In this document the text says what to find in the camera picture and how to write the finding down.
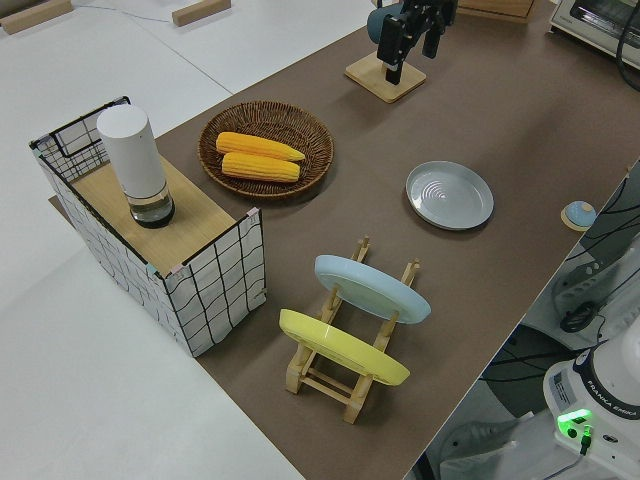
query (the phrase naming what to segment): corn cob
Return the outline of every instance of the corn cob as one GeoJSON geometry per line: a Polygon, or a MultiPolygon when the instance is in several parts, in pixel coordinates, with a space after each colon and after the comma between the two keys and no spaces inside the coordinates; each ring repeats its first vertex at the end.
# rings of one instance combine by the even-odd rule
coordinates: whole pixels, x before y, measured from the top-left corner
{"type": "Polygon", "coordinates": [[[275,158],[229,152],[222,159],[222,173],[250,180],[293,183],[300,178],[300,166],[275,158]]]}
{"type": "Polygon", "coordinates": [[[216,150],[220,153],[243,152],[251,155],[277,158],[297,162],[304,160],[304,153],[284,143],[254,135],[236,132],[220,132],[216,139],[216,150]]]}

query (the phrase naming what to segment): brown table mat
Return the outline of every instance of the brown table mat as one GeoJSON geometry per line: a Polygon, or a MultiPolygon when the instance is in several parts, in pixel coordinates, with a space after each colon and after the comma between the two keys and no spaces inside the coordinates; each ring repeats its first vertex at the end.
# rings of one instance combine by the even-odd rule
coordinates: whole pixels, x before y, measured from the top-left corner
{"type": "MultiPolygon", "coordinates": [[[[546,33],[552,7],[542,2],[528,25],[459,15],[435,60],[412,51],[409,63],[427,80],[395,104],[343,75],[375,50],[359,30],[158,140],[235,218],[263,209],[267,303],[198,360],[306,478],[401,478],[578,240],[560,210],[578,199],[600,208],[635,161],[640,96],[610,58],[546,33]],[[335,163],[317,196],[254,202],[204,173],[196,150],[206,122],[255,99],[298,105],[334,135],[335,163]],[[487,181],[495,211],[486,226],[444,231],[413,212],[405,180],[431,160],[461,163],[487,181]],[[367,263],[390,275],[421,259],[414,288],[433,313],[397,327],[387,351],[411,376],[399,387],[374,385],[349,425],[329,397],[305,386],[297,396],[285,391],[295,343],[279,330],[278,312],[316,314],[325,291],[315,257],[349,256],[363,234],[372,243],[367,263]]],[[[379,323],[345,305],[335,325],[372,341],[379,323]]]]}

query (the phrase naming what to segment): yellow plate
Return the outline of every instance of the yellow plate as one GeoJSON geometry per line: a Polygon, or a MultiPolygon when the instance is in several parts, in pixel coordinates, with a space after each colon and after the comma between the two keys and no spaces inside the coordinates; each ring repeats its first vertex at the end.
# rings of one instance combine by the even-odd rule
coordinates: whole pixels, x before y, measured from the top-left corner
{"type": "Polygon", "coordinates": [[[296,342],[361,375],[386,385],[400,385],[409,370],[372,345],[293,310],[280,310],[280,328],[296,342]]]}

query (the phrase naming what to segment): grid pattern box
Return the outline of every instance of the grid pattern box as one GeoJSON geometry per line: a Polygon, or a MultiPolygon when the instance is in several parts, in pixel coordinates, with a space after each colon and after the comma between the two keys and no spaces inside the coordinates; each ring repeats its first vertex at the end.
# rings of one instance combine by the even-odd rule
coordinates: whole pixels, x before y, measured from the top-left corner
{"type": "Polygon", "coordinates": [[[262,214],[252,209],[163,276],[73,186],[109,161],[96,121],[123,103],[129,99],[105,104],[30,147],[100,265],[195,357],[266,301],[262,214]]]}

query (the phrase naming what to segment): wicker basket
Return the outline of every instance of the wicker basket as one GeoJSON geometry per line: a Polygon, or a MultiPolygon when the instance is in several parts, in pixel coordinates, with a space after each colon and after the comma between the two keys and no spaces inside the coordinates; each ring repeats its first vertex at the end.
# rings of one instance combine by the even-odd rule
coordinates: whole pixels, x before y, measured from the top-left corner
{"type": "Polygon", "coordinates": [[[290,198],[317,184],[333,160],[333,139],[313,115],[294,105],[258,100],[229,107],[204,127],[198,156],[216,182],[242,195],[258,198],[290,198]],[[221,132],[256,135],[285,143],[305,154],[300,180],[295,183],[264,182],[229,177],[222,173],[222,154],[216,150],[221,132]]]}

